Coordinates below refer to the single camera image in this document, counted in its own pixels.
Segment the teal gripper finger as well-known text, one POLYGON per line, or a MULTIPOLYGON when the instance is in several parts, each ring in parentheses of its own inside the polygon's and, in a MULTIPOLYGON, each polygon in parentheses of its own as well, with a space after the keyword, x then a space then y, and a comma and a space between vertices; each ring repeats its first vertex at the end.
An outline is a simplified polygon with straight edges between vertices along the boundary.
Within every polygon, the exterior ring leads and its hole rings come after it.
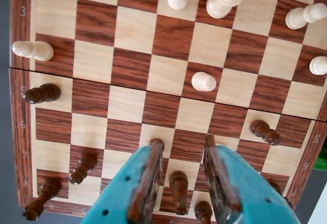
POLYGON ((81 222, 151 223, 162 176, 163 151, 163 142, 139 147, 81 222))
POLYGON ((299 223, 286 199, 213 135, 204 138, 203 164, 217 223, 299 223))

